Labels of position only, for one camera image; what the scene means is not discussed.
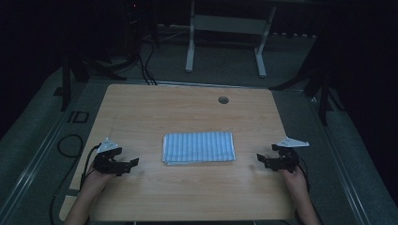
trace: small round hole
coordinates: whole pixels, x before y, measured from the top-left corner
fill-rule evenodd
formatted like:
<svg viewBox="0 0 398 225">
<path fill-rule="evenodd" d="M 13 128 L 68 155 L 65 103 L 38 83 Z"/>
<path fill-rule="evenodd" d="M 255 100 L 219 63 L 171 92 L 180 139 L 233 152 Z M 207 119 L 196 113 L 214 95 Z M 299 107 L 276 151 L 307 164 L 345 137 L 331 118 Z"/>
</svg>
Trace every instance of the small round hole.
<svg viewBox="0 0 398 225">
<path fill-rule="evenodd" d="M 228 97 L 219 97 L 219 102 L 221 104 L 227 104 L 229 102 Z"/>
</svg>

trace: blue striped cloth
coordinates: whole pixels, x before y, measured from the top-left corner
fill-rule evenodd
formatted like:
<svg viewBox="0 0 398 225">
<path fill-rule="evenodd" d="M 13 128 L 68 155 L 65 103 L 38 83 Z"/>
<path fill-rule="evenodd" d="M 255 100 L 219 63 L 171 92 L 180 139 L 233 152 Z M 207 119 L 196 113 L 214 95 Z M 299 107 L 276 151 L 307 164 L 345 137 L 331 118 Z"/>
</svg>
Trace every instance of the blue striped cloth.
<svg viewBox="0 0 398 225">
<path fill-rule="evenodd" d="M 163 140 L 163 162 L 168 165 L 233 161 L 231 132 L 170 133 Z"/>
</svg>

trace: dark background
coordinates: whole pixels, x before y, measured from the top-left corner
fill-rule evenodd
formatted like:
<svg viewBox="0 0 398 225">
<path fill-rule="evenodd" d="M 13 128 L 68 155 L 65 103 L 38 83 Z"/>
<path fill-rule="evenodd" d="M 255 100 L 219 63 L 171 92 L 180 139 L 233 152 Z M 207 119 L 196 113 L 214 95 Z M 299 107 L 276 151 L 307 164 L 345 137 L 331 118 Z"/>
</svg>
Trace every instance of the dark background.
<svg viewBox="0 0 398 225">
<path fill-rule="evenodd" d="M 106 58 L 123 27 L 120 2 L 27 1 L 0 3 L 0 74 L 3 136 L 19 117 L 45 79 L 61 66 L 64 52 L 81 51 Z M 224 14 L 263 17 L 253 6 L 235 7 L 215 1 L 212 9 Z M 396 107 L 398 27 L 395 1 L 344 1 L 333 6 L 278 3 L 271 32 L 318 36 L 304 67 L 327 62 L 332 86 L 366 144 L 390 195 L 398 202 Z M 154 3 L 157 23 L 189 24 L 189 1 Z"/>
</svg>

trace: wooden table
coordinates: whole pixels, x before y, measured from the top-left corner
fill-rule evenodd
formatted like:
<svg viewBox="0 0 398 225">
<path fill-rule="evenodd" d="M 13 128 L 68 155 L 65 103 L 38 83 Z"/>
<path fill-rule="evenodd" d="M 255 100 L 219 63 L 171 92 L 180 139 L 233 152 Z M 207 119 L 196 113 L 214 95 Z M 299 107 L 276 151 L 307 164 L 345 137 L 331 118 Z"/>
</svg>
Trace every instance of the wooden table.
<svg viewBox="0 0 398 225">
<path fill-rule="evenodd" d="M 219 97 L 229 102 L 221 104 Z M 163 136 L 231 131 L 237 160 L 168 166 Z M 256 153 L 276 158 L 285 138 L 272 94 L 265 89 L 112 84 L 99 109 L 70 189 L 79 189 L 88 151 L 110 138 L 123 147 L 118 161 L 140 158 L 131 173 L 111 181 L 91 214 L 101 221 L 257 220 L 294 217 L 278 172 Z M 65 219 L 75 197 L 67 196 Z"/>
</svg>

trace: cable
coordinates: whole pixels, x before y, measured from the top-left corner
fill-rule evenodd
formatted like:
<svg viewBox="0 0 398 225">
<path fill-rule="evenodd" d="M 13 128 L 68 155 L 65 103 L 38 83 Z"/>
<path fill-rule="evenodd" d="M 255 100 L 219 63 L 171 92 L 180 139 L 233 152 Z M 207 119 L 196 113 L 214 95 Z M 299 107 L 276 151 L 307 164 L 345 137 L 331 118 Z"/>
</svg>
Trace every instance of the cable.
<svg viewBox="0 0 398 225">
<path fill-rule="evenodd" d="M 308 190 L 308 193 L 310 193 L 311 186 L 310 186 L 310 181 L 309 181 L 309 178 L 308 178 L 307 164 L 305 163 L 305 161 L 304 161 L 304 159 L 303 159 L 302 157 L 301 157 L 300 159 L 301 159 L 301 161 L 304 163 L 304 166 L 305 166 L 306 170 L 304 171 L 300 165 L 298 165 L 298 168 L 302 171 L 302 173 L 303 173 L 303 175 L 304 175 L 305 181 L 306 181 L 306 183 L 307 183 L 307 190 Z M 316 207 L 315 207 L 313 201 L 311 201 L 311 204 L 313 205 L 314 211 L 315 211 L 315 213 L 316 213 L 316 216 L 317 216 L 318 219 L 319 219 L 320 224 L 323 225 L 324 222 L 323 222 L 321 216 L 319 215 L 318 210 L 316 209 Z M 304 225 L 304 223 L 301 221 L 301 218 L 299 217 L 299 214 L 298 214 L 297 210 L 296 210 L 295 214 L 296 214 L 296 218 L 297 218 L 298 224 L 300 224 L 300 225 L 303 224 L 303 225 Z"/>
<path fill-rule="evenodd" d="M 71 156 L 71 155 L 65 154 L 65 153 L 61 150 L 61 143 L 62 143 L 66 138 L 70 138 L 70 137 L 76 137 L 76 138 L 78 138 L 78 140 L 79 140 L 79 142 L 80 142 L 79 154 L 76 155 L 76 156 Z M 49 217 L 50 217 L 50 222 L 51 222 L 51 224 L 55 224 L 55 223 L 54 223 L 54 215 L 53 215 L 53 208 L 54 208 L 55 199 L 56 199 L 56 197 L 58 196 L 59 191 L 60 191 L 62 185 L 63 185 L 64 182 L 67 180 L 67 178 L 68 178 L 70 172 L 71 172 L 72 169 L 75 167 L 75 165 L 76 165 L 78 159 L 79 159 L 80 156 L 82 155 L 82 152 L 83 152 L 83 150 L 84 150 L 84 141 L 83 141 L 82 137 L 80 137 L 79 135 L 77 135 L 77 134 L 70 134 L 70 135 L 65 136 L 64 138 L 62 138 L 62 139 L 58 142 L 58 144 L 57 144 L 57 150 L 58 150 L 58 152 L 59 152 L 62 156 L 64 156 L 64 157 L 67 157 L 67 158 L 75 158 L 75 159 L 74 159 L 74 161 L 73 161 L 73 164 L 70 166 L 68 172 L 65 174 L 64 178 L 62 179 L 61 183 L 59 184 L 58 188 L 56 189 L 55 194 L 53 195 L 53 198 L 52 198 L 52 200 L 51 200 L 51 202 L 50 202 Z"/>
<path fill-rule="evenodd" d="M 76 137 L 76 138 L 78 138 L 78 140 L 79 140 L 80 147 L 79 147 L 79 154 L 78 154 L 78 155 L 75 155 L 75 156 L 74 156 L 74 155 L 66 154 L 66 153 L 61 149 L 61 143 L 62 143 L 65 139 L 70 138 L 70 137 Z M 86 159 L 85 165 L 84 165 L 84 173 L 83 173 L 83 175 L 82 175 L 82 180 L 81 180 L 80 188 L 82 188 L 83 182 L 84 182 L 85 178 L 86 178 L 90 173 L 92 173 L 93 171 L 95 171 L 95 169 L 94 169 L 94 170 L 93 170 L 92 172 L 90 172 L 88 175 L 85 175 L 85 173 L 86 173 L 86 171 L 87 171 L 89 159 L 91 158 L 91 154 L 92 154 L 93 151 L 94 151 L 95 149 L 97 149 L 97 148 L 99 148 L 99 145 L 94 146 L 94 147 L 90 150 L 90 152 L 88 153 L 88 156 L 87 156 L 87 159 Z M 58 188 L 56 189 L 55 194 L 53 195 L 53 198 L 52 198 L 52 200 L 51 200 L 51 202 L 50 202 L 49 217 L 50 217 L 50 222 L 51 222 L 52 225 L 55 224 L 55 223 L 54 223 L 54 215 L 53 215 L 53 209 L 54 209 L 54 202 L 55 202 L 55 199 L 56 199 L 56 197 L 58 196 L 61 187 L 63 186 L 63 184 L 64 184 L 65 181 L 67 180 L 67 178 L 68 178 L 70 172 L 73 170 L 73 168 L 75 167 L 75 165 L 76 165 L 76 163 L 78 162 L 79 158 L 82 156 L 82 153 L 83 153 L 83 150 L 84 150 L 84 141 L 83 141 L 83 138 L 80 137 L 80 136 L 77 135 L 77 134 L 69 134 L 69 135 L 63 137 L 61 140 L 58 141 L 58 143 L 57 143 L 57 150 L 58 150 L 58 152 L 59 152 L 62 156 L 64 156 L 64 157 L 66 157 L 66 158 L 75 158 L 75 159 L 74 159 L 74 161 L 73 161 L 73 164 L 70 166 L 69 170 L 67 171 L 67 173 L 66 173 L 65 176 L 63 177 L 63 179 L 62 179 L 61 183 L 59 184 Z"/>
<path fill-rule="evenodd" d="M 155 81 L 155 78 L 153 77 L 152 73 L 148 70 L 148 64 L 149 64 L 149 60 L 152 57 L 152 54 L 155 50 L 155 47 L 153 46 L 153 44 L 147 40 L 143 40 L 143 43 L 147 43 L 151 46 L 151 52 L 148 56 L 148 58 L 146 59 L 146 62 L 144 64 L 143 62 L 143 58 L 141 57 L 141 55 L 138 55 L 138 60 L 140 62 L 140 69 L 141 69 L 141 73 L 143 74 L 143 78 L 146 82 L 146 84 L 148 85 L 158 85 Z"/>
</svg>

